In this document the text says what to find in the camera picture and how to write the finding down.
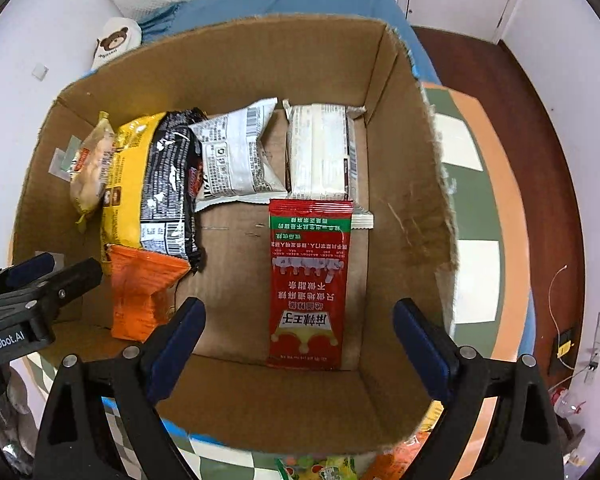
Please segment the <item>orange snack packet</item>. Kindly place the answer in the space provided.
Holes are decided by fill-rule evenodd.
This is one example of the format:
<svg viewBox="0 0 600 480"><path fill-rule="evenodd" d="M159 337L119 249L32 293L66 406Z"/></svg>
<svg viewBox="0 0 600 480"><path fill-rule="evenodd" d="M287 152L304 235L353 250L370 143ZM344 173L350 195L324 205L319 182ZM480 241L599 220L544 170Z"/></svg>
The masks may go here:
<svg viewBox="0 0 600 480"><path fill-rule="evenodd" d="M112 287L111 336L144 342L160 325L170 321L170 289L185 276L190 265L178 257L110 244Z"/></svg>

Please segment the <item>yellow black noodle packet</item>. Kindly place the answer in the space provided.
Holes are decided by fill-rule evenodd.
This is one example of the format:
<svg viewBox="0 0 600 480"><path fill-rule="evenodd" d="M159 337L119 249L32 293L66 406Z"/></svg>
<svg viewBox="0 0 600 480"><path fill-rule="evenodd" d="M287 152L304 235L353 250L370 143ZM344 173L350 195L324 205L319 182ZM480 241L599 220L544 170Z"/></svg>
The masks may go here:
<svg viewBox="0 0 600 480"><path fill-rule="evenodd" d="M143 116L116 132L116 149L102 199L102 246L121 245L187 261L197 271L196 198L202 185L197 107Z"/></svg>

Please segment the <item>yellow biscuit snack bag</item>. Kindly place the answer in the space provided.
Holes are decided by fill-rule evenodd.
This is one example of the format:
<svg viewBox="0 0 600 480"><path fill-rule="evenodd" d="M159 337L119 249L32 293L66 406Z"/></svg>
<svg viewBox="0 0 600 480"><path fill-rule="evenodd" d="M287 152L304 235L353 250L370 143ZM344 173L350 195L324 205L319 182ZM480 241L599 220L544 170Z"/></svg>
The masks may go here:
<svg viewBox="0 0 600 480"><path fill-rule="evenodd" d="M69 170L70 200L79 215L76 227L80 233L85 232L87 220L104 196L115 150L116 134L108 113L101 110L96 126L80 144Z"/></svg>

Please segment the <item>silver snack packet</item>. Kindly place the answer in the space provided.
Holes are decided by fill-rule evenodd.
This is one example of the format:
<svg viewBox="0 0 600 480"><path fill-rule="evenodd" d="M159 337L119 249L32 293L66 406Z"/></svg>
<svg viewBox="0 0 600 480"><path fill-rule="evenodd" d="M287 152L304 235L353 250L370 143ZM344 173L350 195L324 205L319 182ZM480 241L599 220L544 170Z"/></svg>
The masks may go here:
<svg viewBox="0 0 600 480"><path fill-rule="evenodd" d="M196 211L235 202L266 205L287 195L262 143L276 105L275 98L262 99L189 126L202 148Z"/></svg>

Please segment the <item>watermelon candy bag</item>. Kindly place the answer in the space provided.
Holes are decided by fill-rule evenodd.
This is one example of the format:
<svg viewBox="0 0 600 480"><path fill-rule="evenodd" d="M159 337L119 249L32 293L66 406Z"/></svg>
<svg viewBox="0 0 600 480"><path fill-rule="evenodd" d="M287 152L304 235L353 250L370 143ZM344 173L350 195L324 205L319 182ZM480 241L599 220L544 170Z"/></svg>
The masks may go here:
<svg viewBox="0 0 600 480"><path fill-rule="evenodd" d="M286 480L358 480L355 462L349 456L276 458L276 468Z"/></svg>

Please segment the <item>red long snack packet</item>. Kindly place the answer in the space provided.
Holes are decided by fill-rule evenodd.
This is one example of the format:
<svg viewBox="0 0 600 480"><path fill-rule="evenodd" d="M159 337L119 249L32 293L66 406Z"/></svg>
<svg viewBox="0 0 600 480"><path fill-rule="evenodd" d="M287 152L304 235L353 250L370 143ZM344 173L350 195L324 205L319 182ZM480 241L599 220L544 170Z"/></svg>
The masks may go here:
<svg viewBox="0 0 600 480"><path fill-rule="evenodd" d="M350 200L271 200L268 365L341 366L351 244Z"/></svg>

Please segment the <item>white wafer packet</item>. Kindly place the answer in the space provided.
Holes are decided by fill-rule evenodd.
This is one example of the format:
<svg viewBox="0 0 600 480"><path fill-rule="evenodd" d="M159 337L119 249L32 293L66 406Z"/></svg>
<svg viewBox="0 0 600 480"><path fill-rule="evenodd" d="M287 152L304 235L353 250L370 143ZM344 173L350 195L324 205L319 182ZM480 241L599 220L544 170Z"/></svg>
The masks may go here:
<svg viewBox="0 0 600 480"><path fill-rule="evenodd" d="M360 106L285 100L288 122L286 169L289 196L297 200L350 200L352 228L370 230L374 216L362 205L354 122Z"/></svg>

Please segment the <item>yellow snack packet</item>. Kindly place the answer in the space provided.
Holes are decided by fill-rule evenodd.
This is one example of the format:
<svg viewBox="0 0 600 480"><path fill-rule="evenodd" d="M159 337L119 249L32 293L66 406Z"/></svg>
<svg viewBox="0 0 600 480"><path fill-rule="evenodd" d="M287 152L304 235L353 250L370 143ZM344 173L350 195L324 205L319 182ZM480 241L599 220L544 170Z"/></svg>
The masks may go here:
<svg viewBox="0 0 600 480"><path fill-rule="evenodd" d="M444 406L440 401L432 401L422 421L419 424L419 432L430 432L437 425L443 414Z"/></svg>

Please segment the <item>cardboard milk box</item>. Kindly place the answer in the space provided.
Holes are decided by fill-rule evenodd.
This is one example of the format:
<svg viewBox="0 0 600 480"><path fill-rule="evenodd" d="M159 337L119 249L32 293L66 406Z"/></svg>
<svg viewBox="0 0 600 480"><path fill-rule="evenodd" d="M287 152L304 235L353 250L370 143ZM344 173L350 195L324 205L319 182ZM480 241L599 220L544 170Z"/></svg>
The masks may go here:
<svg viewBox="0 0 600 480"><path fill-rule="evenodd" d="M454 214L430 109L406 47L385 23L285 15L198 28L148 44L62 90L48 112L20 197L12 258L67 264L99 257L99 223L76 227L68 185L50 160L87 136L100 112L115 126L198 107L210 115L263 98L365 108L364 205L375 224L352 235L343 364L336 372L269 367L270 236L262 205L200 218L206 264L176 296L200 299L206 327L162 417L231 448L283 455L388 448L419 426L430 399L392 326L415 300L441 323L457 265Z"/></svg>

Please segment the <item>orange rice cracker packet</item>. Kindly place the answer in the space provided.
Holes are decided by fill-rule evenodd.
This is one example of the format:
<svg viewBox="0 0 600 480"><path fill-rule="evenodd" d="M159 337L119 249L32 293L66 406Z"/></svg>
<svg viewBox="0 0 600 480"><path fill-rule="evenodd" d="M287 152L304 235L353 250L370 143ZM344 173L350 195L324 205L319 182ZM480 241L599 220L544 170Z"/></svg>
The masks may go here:
<svg viewBox="0 0 600 480"><path fill-rule="evenodd" d="M393 448L389 452L377 455L367 467L362 480L393 480L400 479L407 468L414 462L429 437L428 432L418 432Z"/></svg>

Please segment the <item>green white checkered mat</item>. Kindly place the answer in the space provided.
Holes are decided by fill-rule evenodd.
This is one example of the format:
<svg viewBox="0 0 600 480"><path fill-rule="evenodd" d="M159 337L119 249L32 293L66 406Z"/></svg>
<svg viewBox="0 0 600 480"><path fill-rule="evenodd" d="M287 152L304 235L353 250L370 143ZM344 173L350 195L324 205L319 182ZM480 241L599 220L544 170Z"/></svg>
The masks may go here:
<svg viewBox="0 0 600 480"><path fill-rule="evenodd" d="M426 266L416 231L387 197L373 196L372 136L358 128L358 175L370 230L354 230L349 255L342 370L265 365L268 344L268 210L230 203L200 217L208 260L178 285L207 324L158 410L203 479L274 479L288 454L351 454L363 466L416 432L431 403L392 328L404 297L450 312L451 334L483 356L513 361L530 290L524 206L504 148L479 101L425 84L441 144L457 230L457 268Z"/></svg>

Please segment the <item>bear print pillow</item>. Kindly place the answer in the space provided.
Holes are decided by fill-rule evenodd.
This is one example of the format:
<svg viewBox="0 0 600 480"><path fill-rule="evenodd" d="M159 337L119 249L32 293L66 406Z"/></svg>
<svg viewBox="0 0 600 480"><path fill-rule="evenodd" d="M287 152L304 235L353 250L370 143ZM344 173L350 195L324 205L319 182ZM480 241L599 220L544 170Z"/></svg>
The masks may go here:
<svg viewBox="0 0 600 480"><path fill-rule="evenodd" d="M132 51L142 43L142 30L136 21L130 18L110 18L102 28L96 40L96 48L91 70Z"/></svg>

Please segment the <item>wall socket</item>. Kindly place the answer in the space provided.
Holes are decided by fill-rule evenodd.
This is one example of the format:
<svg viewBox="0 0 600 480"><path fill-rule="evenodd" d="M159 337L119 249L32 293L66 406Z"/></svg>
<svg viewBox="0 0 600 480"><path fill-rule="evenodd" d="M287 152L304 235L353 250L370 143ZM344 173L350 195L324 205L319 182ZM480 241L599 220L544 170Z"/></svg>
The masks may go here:
<svg viewBox="0 0 600 480"><path fill-rule="evenodd" d="M42 81L45 78L47 72L48 68L44 64L38 63L34 66L34 69L32 70L32 76L38 81Z"/></svg>

